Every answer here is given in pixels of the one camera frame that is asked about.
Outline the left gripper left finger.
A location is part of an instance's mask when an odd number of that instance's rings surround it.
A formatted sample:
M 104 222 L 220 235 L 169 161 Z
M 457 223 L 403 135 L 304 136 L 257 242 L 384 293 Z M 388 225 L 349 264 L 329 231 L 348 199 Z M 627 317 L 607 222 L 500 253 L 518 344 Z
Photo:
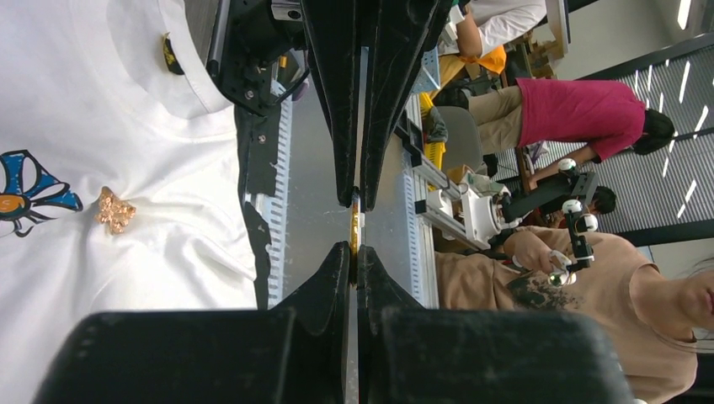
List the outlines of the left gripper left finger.
M 101 312 L 53 359 L 38 403 L 341 403 L 347 242 L 261 311 Z

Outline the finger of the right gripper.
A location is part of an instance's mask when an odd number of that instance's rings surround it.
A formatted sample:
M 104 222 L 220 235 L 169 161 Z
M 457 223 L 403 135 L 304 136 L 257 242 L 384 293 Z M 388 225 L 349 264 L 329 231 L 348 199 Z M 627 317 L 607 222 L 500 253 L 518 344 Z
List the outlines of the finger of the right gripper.
M 386 147 L 412 92 L 425 51 L 436 46 L 451 1 L 368 1 L 365 116 L 360 153 L 362 209 L 376 205 Z
M 356 1 L 301 2 L 312 72 L 333 141 L 338 202 L 352 204 L 359 97 Z

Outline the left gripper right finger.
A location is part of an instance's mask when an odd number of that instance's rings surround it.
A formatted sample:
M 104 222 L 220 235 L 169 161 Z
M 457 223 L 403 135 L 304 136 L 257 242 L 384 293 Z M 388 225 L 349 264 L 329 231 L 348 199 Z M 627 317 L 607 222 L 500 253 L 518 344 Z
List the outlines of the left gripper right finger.
M 632 403 L 590 318 L 421 306 L 377 252 L 356 258 L 362 403 Z

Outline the round gold coin brooch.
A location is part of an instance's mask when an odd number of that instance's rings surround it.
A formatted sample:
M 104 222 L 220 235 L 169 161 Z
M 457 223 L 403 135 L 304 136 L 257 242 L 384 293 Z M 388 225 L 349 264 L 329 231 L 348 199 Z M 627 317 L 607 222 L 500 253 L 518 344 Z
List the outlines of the round gold coin brooch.
M 361 198 L 360 190 L 357 187 L 353 188 L 352 201 L 351 201 L 351 218 L 350 218 L 350 236 L 349 236 L 349 246 L 351 261 L 356 264 L 360 246 L 362 244 L 362 211 L 361 211 Z

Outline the gold leaf brooch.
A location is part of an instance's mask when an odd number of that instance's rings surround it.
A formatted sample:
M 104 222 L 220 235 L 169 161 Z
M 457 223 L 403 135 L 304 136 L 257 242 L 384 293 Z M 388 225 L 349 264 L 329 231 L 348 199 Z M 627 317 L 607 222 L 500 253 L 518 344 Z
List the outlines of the gold leaf brooch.
M 110 235 L 123 233 L 135 215 L 135 206 L 120 199 L 110 188 L 102 187 L 94 220 Z

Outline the white t-shirt with daisy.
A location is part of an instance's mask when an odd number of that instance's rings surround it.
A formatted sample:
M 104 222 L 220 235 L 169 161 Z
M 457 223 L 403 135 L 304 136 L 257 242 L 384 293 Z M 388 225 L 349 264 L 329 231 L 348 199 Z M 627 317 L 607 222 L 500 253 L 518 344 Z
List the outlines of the white t-shirt with daisy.
M 2 402 L 95 312 L 255 308 L 238 179 L 183 2 L 2 2 Z

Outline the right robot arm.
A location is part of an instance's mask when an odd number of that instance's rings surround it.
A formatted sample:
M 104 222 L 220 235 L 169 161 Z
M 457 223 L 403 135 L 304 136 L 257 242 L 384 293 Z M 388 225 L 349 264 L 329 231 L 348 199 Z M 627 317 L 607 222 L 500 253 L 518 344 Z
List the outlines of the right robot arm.
M 305 51 L 333 143 L 338 202 L 350 206 L 359 190 L 370 211 L 386 147 L 450 9 L 438 0 L 226 1 L 209 72 L 230 101 L 263 115 L 275 104 L 270 66 L 287 51 Z

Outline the light blue plastic basket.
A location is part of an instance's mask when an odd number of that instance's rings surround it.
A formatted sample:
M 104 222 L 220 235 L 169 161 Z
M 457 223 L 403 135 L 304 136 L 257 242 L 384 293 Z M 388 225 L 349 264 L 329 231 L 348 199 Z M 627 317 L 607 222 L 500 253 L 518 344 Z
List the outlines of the light blue plastic basket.
M 438 48 L 425 51 L 419 65 L 412 93 L 429 93 L 440 90 L 440 65 Z

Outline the person in white shirt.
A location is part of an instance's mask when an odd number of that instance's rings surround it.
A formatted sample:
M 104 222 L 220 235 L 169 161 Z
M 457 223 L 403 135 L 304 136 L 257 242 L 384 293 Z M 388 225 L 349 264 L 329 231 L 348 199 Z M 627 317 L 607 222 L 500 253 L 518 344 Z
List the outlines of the person in white shirt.
M 439 45 L 439 54 L 481 58 L 517 39 L 546 17 L 544 0 L 455 1 L 462 17 L 456 21 L 454 45 Z

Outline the person in magenta shirt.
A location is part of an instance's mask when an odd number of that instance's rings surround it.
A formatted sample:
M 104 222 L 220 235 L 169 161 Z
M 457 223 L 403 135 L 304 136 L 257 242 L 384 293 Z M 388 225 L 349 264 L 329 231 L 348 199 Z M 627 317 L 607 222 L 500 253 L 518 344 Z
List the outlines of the person in magenta shirt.
M 478 96 L 448 88 L 434 104 L 469 112 L 486 154 L 541 141 L 578 143 L 581 147 L 568 158 L 600 164 L 625 149 L 640 156 L 656 152 L 675 133 L 667 115 L 647 108 L 617 81 L 519 77 L 512 86 Z

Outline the person in beige shirt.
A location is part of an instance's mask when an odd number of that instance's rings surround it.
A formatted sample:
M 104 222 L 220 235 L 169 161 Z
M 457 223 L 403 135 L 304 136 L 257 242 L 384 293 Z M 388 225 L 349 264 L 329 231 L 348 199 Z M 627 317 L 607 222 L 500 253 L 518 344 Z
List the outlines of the person in beige shirt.
M 667 279 L 622 237 L 590 232 L 586 240 L 594 261 L 562 287 L 549 277 L 556 254 L 572 252 L 564 229 L 517 228 L 504 243 L 514 265 L 478 253 L 437 252 L 440 306 L 589 316 L 609 336 L 636 398 L 665 403 L 689 390 L 698 367 L 695 333 L 713 328 L 713 262 Z

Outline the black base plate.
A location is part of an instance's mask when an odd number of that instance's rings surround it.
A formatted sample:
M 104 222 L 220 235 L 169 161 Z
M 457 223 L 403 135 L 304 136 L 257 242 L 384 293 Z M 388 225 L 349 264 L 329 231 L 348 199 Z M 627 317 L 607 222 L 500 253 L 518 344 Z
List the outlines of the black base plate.
M 271 270 L 266 247 L 271 243 L 268 222 L 251 201 L 260 194 L 275 195 L 275 179 L 280 135 L 280 112 L 273 110 L 261 117 L 236 107 L 237 156 L 239 160 L 238 196 L 248 229 L 248 240 L 254 254 L 256 279 L 253 282 L 257 307 L 269 306 L 269 275 Z

